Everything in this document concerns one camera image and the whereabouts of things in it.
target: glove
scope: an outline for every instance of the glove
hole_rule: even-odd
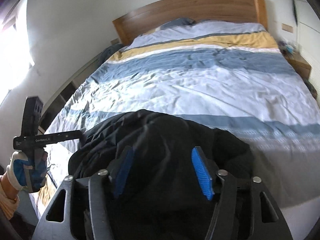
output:
[[[24,171],[25,166],[35,166],[35,170],[31,173],[31,181],[34,192],[39,191],[45,185],[45,176],[47,174],[47,156],[48,153],[43,148],[35,149],[35,159],[29,160],[24,152],[14,152],[11,157],[10,164],[7,166],[7,175],[10,184],[16,190],[27,190],[27,180]]]

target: blue stripe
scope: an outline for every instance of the blue stripe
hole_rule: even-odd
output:
[[[89,77],[88,82],[108,82],[156,70],[187,72],[193,69],[205,70],[217,67],[242,70],[246,73],[297,75],[281,54],[235,49],[195,49],[167,51],[118,64],[105,62]]]
[[[87,127],[87,130],[97,125],[98,123],[108,119],[119,113],[114,112],[102,112],[96,111],[92,113],[75,110],[67,110],[67,115],[64,114],[64,120],[66,124],[64,125],[67,130],[76,130],[83,127]],[[320,135],[320,125],[319,124],[309,124],[309,125],[285,125],[279,121],[263,122],[256,117],[230,117],[223,115],[208,115],[208,114],[177,114],[177,117],[181,117],[185,120],[191,120],[210,128],[221,128],[224,130],[238,129],[239,132],[248,134],[249,137],[260,137],[265,138],[281,138],[281,137],[291,137],[298,138],[300,136]],[[78,127],[73,121],[73,118],[83,120],[81,122],[81,127]]]

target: clothes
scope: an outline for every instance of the clothes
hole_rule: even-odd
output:
[[[76,178],[107,168],[127,145],[135,150],[124,193],[108,211],[119,239],[148,239],[157,228],[164,231],[163,239],[171,234],[204,239],[214,203],[199,187],[191,163],[195,146],[238,178],[249,179],[252,173],[248,144],[227,131],[168,114],[119,114],[87,131],[84,141],[68,164]]]
[[[0,236],[2,239],[15,239],[15,240],[30,240],[32,238],[33,232],[35,231],[35,226],[30,225],[23,221],[22,217],[18,213],[13,213],[17,209],[19,204],[19,198],[15,200],[15,207],[11,207],[10,214],[6,214],[5,208],[3,207],[2,193],[0,194]]]
[[[37,156],[37,162],[35,164],[35,160],[29,160],[24,152],[14,152],[11,157],[10,164],[7,166],[7,174],[10,184],[16,190],[22,190],[27,188],[27,182],[24,172],[25,166],[34,166],[36,170],[32,173],[32,181],[34,185],[32,185],[35,189],[39,189],[45,185],[47,175],[47,153],[43,148],[35,149],[35,156]]]
[[[2,185],[0,183],[0,208],[8,220],[13,217],[13,213],[17,210],[18,206],[19,197],[17,196],[15,200],[7,198],[7,195],[3,191]]]
[[[175,19],[175,20],[172,20],[170,22],[167,22],[165,24],[162,24],[161,26],[158,26],[152,30],[149,30],[147,31],[146,33],[143,33],[140,36],[143,36],[143,35],[147,35],[147,34],[150,34],[150,33],[154,33],[154,32],[157,32],[157,31],[160,31],[160,30],[165,30],[165,29],[169,29],[169,28],[173,28],[173,27],[176,27],[176,26],[190,26],[190,25],[193,25],[195,24],[196,21],[195,20],[192,20],[192,19],[189,19],[189,18],[178,18],[178,19]]]
[[[115,52],[122,48],[123,44],[120,43],[107,47],[103,52],[101,52],[99,56],[98,66],[101,66],[108,58],[110,58]]]

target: bedding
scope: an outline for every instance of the bedding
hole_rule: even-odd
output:
[[[311,230],[319,201],[312,217],[295,218],[320,196],[320,110],[262,25],[205,21],[137,37],[78,88],[46,133],[84,132],[139,109],[228,130],[248,143],[254,175],[276,199],[293,238]],[[47,146],[48,180],[59,186],[77,149],[76,140]],[[45,204],[37,196],[41,216]]]
[[[151,34],[151,33],[154,33],[154,32],[160,31],[160,30],[165,30],[168,28],[176,27],[176,26],[188,26],[188,25],[193,25],[195,23],[196,23],[196,21],[189,19],[189,18],[178,18],[178,19],[172,20],[170,22],[167,22],[165,24],[162,24],[159,27],[156,27],[146,33],[143,33],[143,34],[141,34],[141,36]]]

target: wrinkled fabric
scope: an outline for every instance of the wrinkled fabric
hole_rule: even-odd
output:
[[[139,109],[227,130],[250,145],[254,175],[270,190],[290,230],[299,232],[295,239],[302,240],[320,210],[320,110],[315,99],[277,48],[200,41],[208,36],[257,37],[264,31],[256,23],[208,21],[136,38],[121,55],[164,43],[172,47],[185,39],[197,44],[105,62],[78,88],[46,133],[85,132],[109,117]],[[48,173],[57,186],[78,149],[77,140],[47,146]]]
[[[195,146],[220,169],[241,179],[252,175],[248,144],[228,131],[168,114],[119,114],[87,131],[84,140],[68,164],[76,178],[106,169],[127,145],[135,150],[124,192],[108,210],[117,239],[204,239],[215,202],[199,187],[191,162]]]

